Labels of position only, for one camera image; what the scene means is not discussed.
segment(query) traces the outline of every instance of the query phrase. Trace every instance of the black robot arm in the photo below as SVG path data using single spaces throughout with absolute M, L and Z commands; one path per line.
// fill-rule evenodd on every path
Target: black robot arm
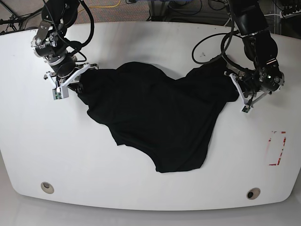
M 38 57 L 43 57 L 54 71 L 54 73 L 47 72 L 44 76 L 53 84 L 54 99 L 63 99 L 69 96 L 68 88 L 81 92 L 80 75 L 90 68 L 97 68 L 97 65 L 89 63 L 76 64 L 87 60 L 86 56 L 81 53 L 81 49 L 93 37 L 94 19 L 83 0 L 48 0 L 48 2 L 43 0 L 43 2 L 42 21 L 37 35 L 32 41 L 32 48 L 34 53 Z M 74 24 L 77 18 L 80 4 L 87 11 L 91 21 L 90 34 L 84 43 L 65 38 L 67 29 Z M 73 49 L 71 53 L 67 51 L 68 47 Z M 84 60 L 77 60 L 76 53 L 81 54 Z
M 268 30 L 268 23 L 262 13 L 258 0 L 225 1 L 228 12 L 232 4 L 231 18 L 234 19 L 242 37 L 245 54 L 253 61 L 255 71 L 250 71 L 231 61 L 226 54 L 224 59 L 232 66 L 245 73 L 245 89 L 248 92 L 272 91 L 284 84 L 284 75 L 279 70 L 277 61 L 278 48 Z M 223 50 L 227 36 L 223 39 Z

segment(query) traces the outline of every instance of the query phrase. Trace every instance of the black cloth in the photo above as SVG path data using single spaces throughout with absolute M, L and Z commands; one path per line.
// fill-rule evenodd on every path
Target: black cloth
M 152 65 L 131 62 L 85 72 L 78 96 L 117 145 L 146 153 L 158 172 L 189 171 L 201 167 L 219 113 L 238 98 L 226 69 L 221 59 L 174 80 Z

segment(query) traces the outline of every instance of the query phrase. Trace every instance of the white table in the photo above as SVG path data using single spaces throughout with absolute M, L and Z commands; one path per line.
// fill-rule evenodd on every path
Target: white table
M 199 40 L 228 30 L 200 24 L 102 23 L 95 25 L 93 40 L 83 53 L 101 68 L 147 62 L 176 79 L 198 66 L 191 50 Z M 160 174 L 144 153 L 116 146 L 108 128 L 88 117 L 87 106 L 76 94 L 53 101 L 51 84 L 43 80 L 49 66 L 30 47 L 35 33 L 0 37 L 0 149 L 18 193 L 133 210 L 234 208 L 281 202 L 290 195 L 301 166 L 301 41 L 273 36 L 284 88 L 257 103 L 249 115 L 239 112 L 239 100 L 227 104 L 200 169 Z M 88 33 L 88 24 L 75 25 L 67 37 L 84 41 Z M 220 40 L 216 37 L 199 47 L 198 60 L 217 55 Z M 227 53 L 252 68 L 241 40 L 234 38 Z M 278 166 L 269 164 L 278 160 L 284 135 L 274 135 L 266 151 L 272 131 L 286 132 Z M 53 185 L 55 192 L 43 192 L 42 182 Z M 254 187 L 261 194 L 248 200 L 246 194 Z

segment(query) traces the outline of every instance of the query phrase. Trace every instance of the wire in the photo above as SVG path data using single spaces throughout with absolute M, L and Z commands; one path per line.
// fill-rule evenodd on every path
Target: wire
M 47 12 L 48 12 L 48 14 L 49 14 L 49 16 L 50 16 L 50 19 L 51 19 L 51 21 L 52 21 L 52 23 L 53 23 L 53 26 L 54 26 L 54 28 L 55 28 L 55 30 L 56 30 L 56 32 L 57 32 L 58 37 L 59 37 L 59 38 L 60 38 L 67 46 L 70 46 L 70 47 L 73 48 L 77 53 L 81 54 L 81 55 L 85 58 L 85 60 L 78 60 L 78 61 L 75 61 L 75 62 L 85 62 L 85 61 L 87 60 L 86 56 L 85 56 L 84 54 L 82 54 L 79 50 L 77 50 L 75 47 L 73 47 L 73 46 L 71 45 L 71 43 L 66 42 L 66 40 L 63 39 L 63 38 L 61 37 L 61 35 L 60 35 L 60 33 L 59 33 L 59 31 L 58 31 L 58 29 L 57 29 L 57 27 L 56 27 L 56 24 L 55 24 L 55 22 L 54 22 L 54 19 L 53 19 L 51 13 L 50 13 L 50 10 L 49 10 L 49 8 L 48 8 L 48 6 L 47 6 L 45 0 L 42 0 L 42 1 L 43 1 L 44 5 L 45 5 L 45 7 L 46 7 L 46 9 L 47 9 Z
M 275 6 L 276 6 L 278 9 L 283 10 L 283 9 L 281 9 L 281 8 L 277 5 L 277 3 L 275 2 L 275 0 L 272 0 L 272 2 L 275 4 Z
M 242 37 L 240 37 L 240 36 L 237 35 L 238 33 L 239 33 L 239 31 L 235 31 L 234 34 L 233 34 L 233 36 L 242 39 Z M 222 42 L 221 42 L 221 51 L 224 52 L 224 54 L 222 55 L 222 57 L 223 57 L 230 65 L 232 65 L 233 67 L 239 69 L 239 70 L 242 71 L 242 72 L 249 73 L 249 72 L 250 72 L 249 69 L 243 68 L 242 66 L 240 66 L 240 65 L 238 65 L 238 64 L 236 64 L 236 63 L 234 63 L 234 62 L 233 62 L 232 60 L 230 60 L 230 59 L 228 58 L 228 56 L 226 55 L 226 53 L 225 53 L 225 51 L 224 51 L 224 46 L 225 46 L 226 40 L 227 40 L 229 37 L 230 37 L 230 33 L 226 34 L 226 35 L 223 37 L 223 39 L 222 39 Z
M 220 11 L 220 10 L 223 10 L 224 8 L 226 8 L 226 6 L 224 5 L 223 2 L 217 1 L 217 0 L 213 0 L 213 1 L 222 3 L 222 4 L 223 4 L 223 7 L 222 7 L 222 8 L 213 8 L 212 5 L 210 4 L 210 0 L 208 0 L 208 6 L 209 6 L 211 9 L 213 9 L 213 10 L 215 10 L 215 11 Z
M 224 27 L 230 22 L 231 17 L 229 17 L 229 19 L 227 20 L 227 22 L 224 24 Z
M 38 10 L 34 11 L 33 13 L 24 14 L 24 15 L 21 15 L 21 16 L 18 16 L 18 17 L 27 16 L 27 15 L 32 16 L 32 15 L 35 15 L 36 13 L 41 14 L 42 10 L 43 10 L 43 8 L 39 8 Z
M 150 21 L 151 20 L 151 11 L 149 10 L 150 16 L 146 19 L 146 21 Z
M 7 25 L 7 27 L 6 27 L 6 29 L 5 29 L 4 32 L 8 32 L 8 27 L 9 27 L 9 24 Z
M 276 13 L 271 13 L 271 14 L 265 14 L 264 16 L 280 16 L 280 15 Z
M 27 23 L 28 23 L 28 21 L 29 21 L 30 19 L 34 18 L 35 16 L 40 15 L 41 13 L 42 13 L 42 12 L 39 12 L 39 13 L 36 14 L 36 15 L 30 15 L 30 16 L 28 16 L 28 18 L 26 18 L 26 23 L 25 23 L 23 29 L 24 29 L 24 30 L 26 29 Z
M 191 3 L 191 1 L 186 1 L 184 4 L 179 4 L 178 2 L 176 1 L 172 1 L 173 4 L 179 6 L 179 7 L 182 7 L 182 6 L 186 6 L 188 5 L 189 3 Z
M 232 3 L 230 4 L 230 1 L 229 1 L 229 9 L 230 9 L 230 15 L 233 14 L 233 6 L 232 6 Z M 231 20 L 231 31 L 229 33 L 229 41 L 227 42 L 227 45 L 226 47 L 222 50 L 222 52 L 216 56 L 215 58 L 207 61 L 207 62 L 199 62 L 197 61 L 195 58 L 194 58 L 194 51 L 196 50 L 196 48 L 204 41 L 206 41 L 207 39 L 211 38 L 211 37 L 214 37 L 216 35 L 210 35 L 208 36 L 207 38 L 204 38 L 203 40 L 201 40 L 192 50 L 192 53 L 191 53 L 191 56 L 192 56 L 192 60 L 196 63 L 196 64 L 199 64 L 199 65 L 206 65 L 206 64 L 210 64 L 210 63 L 213 63 L 215 61 L 217 61 L 218 59 L 220 59 L 225 53 L 226 53 L 226 50 L 228 49 L 230 43 L 231 43 L 231 40 L 232 40 L 232 36 L 234 35 L 234 20 Z
M 121 0 L 119 0 L 119 2 L 114 5 L 114 6 L 89 6 L 89 8 L 114 8 L 114 7 L 117 7 L 119 6 L 121 3 Z
M 201 7 L 199 8 L 199 10 L 195 13 L 192 13 L 192 14 L 186 14 L 186 13 L 181 13 L 179 12 L 178 10 L 174 9 L 174 8 L 171 8 L 169 5 L 168 5 L 168 8 L 171 9 L 172 11 L 178 13 L 178 14 L 182 14 L 182 15 L 186 15 L 186 16 L 192 16 L 192 15 L 196 15 L 198 14 L 201 10 L 202 10 L 202 7 L 203 7 L 203 3 L 202 3 L 202 0 L 200 0 L 200 3 L 201 3 Z
M 81 47 L 83 48 L 87 44 L 89 44 L 89 42 L 92 40 L 95 26 L 94 26 L 94 18 L 92 16 L 92 13 L 89 10 L 88 6 L 86 5 L 86 3 L 83 0 L 81 0 L 80 3 L 84 7 L 84 9 L 86 10 L 86 12 L 88 13 L 88 16 L 90 18 L 90 34 L 89 34 L 88 39 L 84 43 L 81 44 Z

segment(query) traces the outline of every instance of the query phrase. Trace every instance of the floor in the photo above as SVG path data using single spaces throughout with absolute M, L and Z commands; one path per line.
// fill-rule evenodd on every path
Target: floor
M 18 16 L 24 15 L 27 13 L 31 13 L 43 6 L 42 0 L 2 0 L 8 7 L 11 8 Z M 134 4 L 128 4 L 129 0 L 121 0 L 121 3 L 114 8 L 92 8 L 91 12 L 93 14 L 94 20 L 96 23 L 98 22 L 114 22 L 114 21 L 145 21 L 149 17 L 149 7 L 148 2 L 146 0 L 139 0 Z M 116 5 L 119 0 L 86 0 L 85 1 L 88 6 L 112 6 Z M 202 16 L 202 12 L 204 14 L 208 12 L 215 12 L 216 14 L 224 14 L 224 20 L 227 20 L 226 11 L 213 11 L 208 6 L 208 0 L 192 0 L 190 4 L 181 7 L 181 9 L 187 9 L 192 11 L 198 11 L 201 4 L 202 10 L 199 14 Z M 272 9 L 271 0 L 261 0 L 261 9 L 264 13 L 270 13 Z M 214 2 L 210 0 L 210 5 L 213 8 L 220 8 L 220 3 Z M 4 9 L 2 5 L 0 5 L 0 19 L 7 20 L 10 17 L 10 13 Z M 178 14 L 179 22 L 186 22 L 185 16 Z M 40 15 L 32 18 L 28 21 L 26 28 L 29 27 L 37 27 L 41 21 Z M 81 11 L 78 15 L 77 24 L 89 23 L 89 18 L 85 11 Z M 223 25 L 224 21 L 220 23 L 216 23 L 217 25 Z M 0 25 L 0 32 L 6 29 L 6 25 Z

